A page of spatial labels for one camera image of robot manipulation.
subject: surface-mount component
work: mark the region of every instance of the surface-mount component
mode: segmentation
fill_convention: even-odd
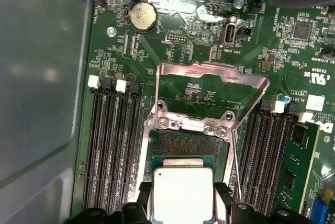
[[[271,69],[271,62],[270,61],[263,61],[261,65],[261,69],[263,71],[269,71]]]
[[[286,169],[285,171],[285,185],[292,189],[294,186],[295,174],[292,173],[290,170]]]
[[[157,11],[151,3],[136,3],[126,13],[131,26],[137,32],[150,32],[157,25]]]
[[[293,38],[307,40],[309,37],[310,24],[297,23],[294,28]]]

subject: screw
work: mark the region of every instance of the screw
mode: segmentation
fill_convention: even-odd
[[[161,128],[166,128],[169,125],[169,120],[167,118],[161,118],[158,123]]]
[[[242,210],[246,210],[247,209],[247,206],[245,204],[238,204],[237,207],[241,208]]]
[[[285,210],[278,210],[278,214],[280,214],[281,216],[288,216],[288,212],[286,212]]]
[[[234,0],[232,5],[236,9],[242,9],[244,7],[244,0]]]
[[[237,17],[236,17],[236,16],[230,16],[230,17],[229,17],[229,21],[230,21],[231,23],[236,23],[236,21],[237,21]]]
[[[217,136],[224,138],[227,135],[227,128],[224,126],[219,126],[216,130]]]
[[[116,35],[116,28],[108,27],[107,28],[107,36],[114,37]]]

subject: white label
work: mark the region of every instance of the white label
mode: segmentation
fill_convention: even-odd
[[[325,97],[308,95],[306,109],[322,111],[324,102],[325,102]]]

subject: ram slot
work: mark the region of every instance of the ram slot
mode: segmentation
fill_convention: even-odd
[[[253,172],[251,173],[250,183],[249,183],[249,197],[248,202],[257,201],[257,195],[259,193],[258,183],[261,175],[262,163],[266,158],[264,154],[266,152],[266,145],[264,144],[266,133],[269,127],[269,118],[265,115],[262,116],[260,130],[258,134],[258,145],[255,147],[255,166]]]
[[[292,132],[292,125],[293,123],[290,119],[285,118],[284,120],[282,120],[281,131],[277,136],[278,149],[276,152],[277,155],[274,156],[276,158],[275,158],[275,162],[273,166],[274,172],[272,174],[271,183],[270,183],[271,193],[269,194],[267,201],[266,201],[266,206],[264,210],[265,215],[268,215],[270,213],[273,203],[274,203],[274,197],[275,197],[275,193],[276,193],[277,186],[278,186],[280,170],[281,170],[282,163],[283,163],[283,156],[284,156],[284,152],[285,152],[285,148],[287,144],[287,139],[289,138]]]
[[[272,128],[274,124],[274,118],[270,117],[266,119],[266,125],[265,125],[265,132],[263,139],[266,140],[265,143],[262,146],[262,153],[261,157],[263,157],[263,160],[259,162],[259,166],[257,168],[256,174],[257,179],[255,182],[255,188],[257,188],[257,191],[255,192],[255,196],[253,199],[253,205],[256,207],[256,209],[259,209],[264,198],[264,181],[266,180],[266,175],[269,174],[269,158],[273,155],[271,152],[271,146],[272,146]]]
[[[92,117],[91,117],[91,131],[90,131],[87,162],[86,162],[86,179],[85,179],[85,185],[84,185],[83,209],[90,207],[90,198],[91,198],[91,187],[90,186],[91,186],[91,180],[92,180],[92,175],[93,175],[95,146],[96,146],[96,139],[94,136],[97,136],[97,132],[98,132],[102,98],[103,97],[100,94],[94,94],[93,110],[92,110]]]
[[[247,155],[248,162],[246,164],[245,173],[243,174],[243,187],[242,187],[242,201],[248,202],[248,199],[250,198],[250,185],[252,183],[252,174],[254,170],[254,165],[257,163],[257,160],[255,160],[256,152],[257,152],[257,146],[259,145],[259,130],[261,128],[261,120],[262,117],[257,115],[255,119],[255,124],[252,128],[251,133],[251,139],[249,141],[251,142],[249,152]]]
[[[97,188],[100,183],[100,170],[99,163],[101,158],[101,148],[103,137],[105,134],[105,122],[107,120],[106,112],[108,107],[107,95],[102,95],[102,99],[99,104],[99,114],[96,115],[95,123],[94,123],[94,131],[93,138],[90,139],[90,143],[92,144],[92,155],[90,160],[90,165],[88,166],[90,169],[90,182],[89,182],[89,199],[87,202],[87,208],[98,206],[97,202]]]
[[[111,185],[109,187],[108,193],[108,204],[107,211],[109,213],[114,212],[117,207],[115,203],[117,203],[117,198],[119,197],[120,189],[117,187],[118,175],[122,171],[120,171],[120,159],[121,155],[121,145],[122,138],[124,135],[124,124],[125,124],[125,116],[127,109],[127,96],[122,93],[118,93],[115,99],[114,106],[114,115],[113,115],[113,127],[112,127],[112,153],[111,153]]]
[[[123,186],[121,190],[122,202],[127,202],[128,200],[127,196],[128,196],[128,188],[133,165],[133,154],[137,135],[137,126],[138,126],[137,124],[138,124],[140,103],[141,103],[141,96],[139,93],[130,94],[129,111],[127,112],[128,115],[128,131],[127,131],[128,140],[126,144],[127,154],[125,155],[126,157],[125,170],[123,177]]]
[[[106,131],[104,132],[102,151],[100,152],[100,184],[98,190],[98,202],[97,207],[106,209],[107,198],[108,198],[108,188],[110,185],[110,166],[111,166],[111,134],[113,126],[113,108],[115,104],[115,96],[107,97],[107,121],[106,121]]]

